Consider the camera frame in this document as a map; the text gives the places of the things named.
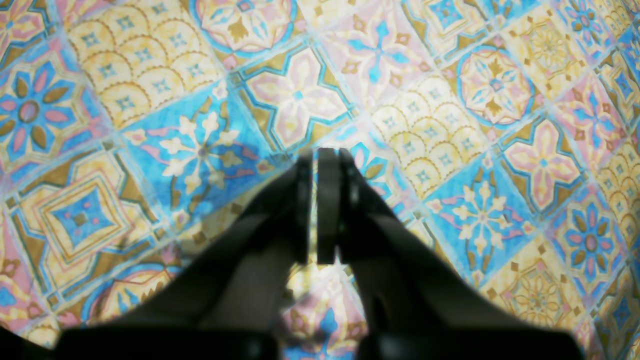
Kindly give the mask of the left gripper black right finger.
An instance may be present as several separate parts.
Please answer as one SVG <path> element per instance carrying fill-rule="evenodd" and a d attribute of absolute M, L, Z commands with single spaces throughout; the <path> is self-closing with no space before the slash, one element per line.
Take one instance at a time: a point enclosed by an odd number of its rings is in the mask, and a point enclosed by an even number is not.
<path fill-rule="evenodd" d="M 567 332 L 480 296 L 398 220 L 341 148 L 317 151 L 317 260 L 349 265 L 368 333 L 357 360 L 582 360 Z"/>

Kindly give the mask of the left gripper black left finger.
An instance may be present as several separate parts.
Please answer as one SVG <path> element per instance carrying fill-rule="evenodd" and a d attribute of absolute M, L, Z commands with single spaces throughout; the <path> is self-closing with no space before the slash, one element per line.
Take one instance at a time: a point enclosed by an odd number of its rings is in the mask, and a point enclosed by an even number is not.
<path fill-rule="evenodd" d="M 313 155 L 256 194 L 169 285 L 101 325 L 64 331 L 57 360 L 279 360 L 272 326 L 290 268 L 304 263 Z"/>

